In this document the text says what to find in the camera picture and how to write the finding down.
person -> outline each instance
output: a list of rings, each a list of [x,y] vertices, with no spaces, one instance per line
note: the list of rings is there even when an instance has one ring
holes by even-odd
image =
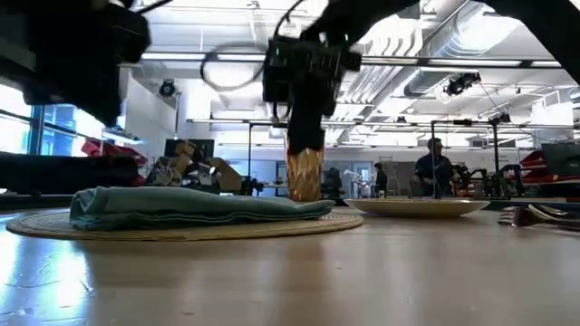
[[[387,195],[387,175],[382,170],[381,163],[374,164],[374,172],[376,173],[376,179],[374,180],[374,196],[378,197],[380,192],[383,191],[384,195]]]
[[[341,171],[338,168],[330,168],[326,172],[326,180],[322,184],[323,193],[331,198],[340,198],[343,181],[341,180]]]
[[[415,178],[420,182],[421,195],[428,197],[433,195],[433,187],[437,188],[437,193],[440,196],[451,195],[451,183],[454,178],[453,166],[451,161],[441,155],[443,151],[443,144],[441,139],[430,139],[427,142],[429,154],[419,158],[415,164]],[[435,180],[433,180],[433,153],[435,150]]]

black cable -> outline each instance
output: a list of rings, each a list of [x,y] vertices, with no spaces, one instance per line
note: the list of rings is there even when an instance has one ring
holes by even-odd
[[[161,6],[164,6],[164,5],[166,5],[166,4],[168,4],[168,3],[172,2],[172,1],[173,0],[161,0],[161,1],[156,2],[153,5],[148,5],[148,6],[144,7],[144,8],[141,8],[140,10],[136,11],[135,13],[137,13],[137,14],[146,14],[146,13],[148,13],[148,12],[150,12],[152,10],[155,10],[155,9],[161,7]]]
[[[207,75],[206,75],[206,64],[208,64],[208,62],[213,62],[219,61],[219,57],[218,54],[220,51],[222,51],[223,49],[227,49],[227,48],[248,48],[248,47],[254,47],[256,49],[258,49],[260,52],[267,52],[268,50],[268,46],[265,44],[255,44],[255,43],[224,43],[221,45],[216,46],[213,50],[211,50],[210,52],[206,53],[206,55],[204,55],[203,59],[201,60],[201,64],[199,65],[199,77],[201,78],[201,80],[206,83],[209,87],[211,87],[212,89],[216,90],[216,91],[235,91],[235,90],[239,90],[241,88],[246,87],[247,85],[251,84],[252,82],[255,82],[257,79],[260,78],[260,75],[262,74],[262,71],[264,70],[264,64],[262,64],[260,66],[260,68],[254,73],[254,75],[252,75],[252,77],[247,80],[244,81],[242,83],[240,83],[239,85],[235,85],[235,86],[220,86],[217,85],[216,83],[214,83],[213,81],[211,81]]]
[[[486,90],[486,88],[483,86],[482,83],[480,83],[479,86],[481,86],[481,89],[486,93],[486,96],[488,96],[488,99],[493,104],[494,110],[496,110],[497,112],[502,113],[502,114],[509,114],[509,112],[505,112],[505,111],[503,111],[502,109],[499,108],[499,106],[496,104],[495,101],[493,101],[493,99],[491,98],[491,95],[489,95],[488,91]],[[543,139],[543,138],[540,138],[540,137],[534,135],[533,133],[530,133],[530,132],[527,132],[527,131],[523,130],[521,127],[519,127],[517,124],[515,124],[511,120],[509,121],[509,124],[511,124],[515,128],[518,128],[522,133],[528,135],[532,139],[538,139],[538,140],[546,141],[546,142],[551,143],[551,144],[559,144],[559,143],[563,143],[563,142],[565,143],[565,142],[567,142],[567,140],[553,141],[551,139]]]
[[[282,17],[280,18],[280,20],[278,21],[278,24],[276,24],[275,26],[275,30],[274,30],[274,34],[273,37],[277,37],[280,31],[280,27],[282,26],[282,24],[284,23],[284,21],[289,22],[290,21],[290,14],[303,2],[304,0],[298,0],[296,1],[291,7],[290,9],[286,10],[286,12],[282,15]],[[207,76],[206,76],[206,64],[208,64],[208,62],[210,61],[219,61],[218,58],[218,53],[220,50],[223,49],[227,49],[230,47],[254,47],[257,48],[260,52],[265,53],[267,55],[267,51],[268,51],[268,46],[266,44],[255,44],[255,43],[225,43],[225,44],[221,44],[216,46],[212,51],[206,53],[206,55],[204,55],[203,59],[201,60],[201,64],[199,65],[199,77],[201,78],[202,81],[204,81],[209,87],[211,87],[212,89],[214,89],[215,91],[235,91],[235,90],[239,90],[243,87],[246,87],[247,85],[251,84],[252,82],[257,81],[260,78],[260,75],[262,74],[262,72],[264,71],[264,64],[262,63],[262,65],[260,66],[260,68],[254,73],[254,75],[252,76],[252,78],[250,78],[248,81],[244,81],[239,85],[236,86],[220,86],[217,85],[216,83],[212,82]]]

woven placemat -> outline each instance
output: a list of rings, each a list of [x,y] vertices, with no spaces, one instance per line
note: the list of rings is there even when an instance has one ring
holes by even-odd
[[[6,229],[19,235],[70,240],[199,241],[310,235],[346,230],[362,224],[361,216],[332,212],[313,221],[103,232],[76,230],[69,224],[69,213],[58,212],[17,217],[8,222]]]

camera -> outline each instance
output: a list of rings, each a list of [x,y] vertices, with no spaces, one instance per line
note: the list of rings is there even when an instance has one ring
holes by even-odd
[[[445,92],[449,96],[460,95],[465,90],[471,88],[473,84],[481,82],[481,76],[478,72],[475,73],[462,73],[454,79],[449,79],[449,85],[445,89]]]
[[[159,94],[163,97],[171,97],[175,94],[175,82],[172,79],[163,80],[161,87],[159,87]]]

wooden table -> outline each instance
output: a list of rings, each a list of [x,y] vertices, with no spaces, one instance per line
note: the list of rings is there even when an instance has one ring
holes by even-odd
[[[0,324],[577,325],[580,237],[495,219],[197,243],[2,231]]]

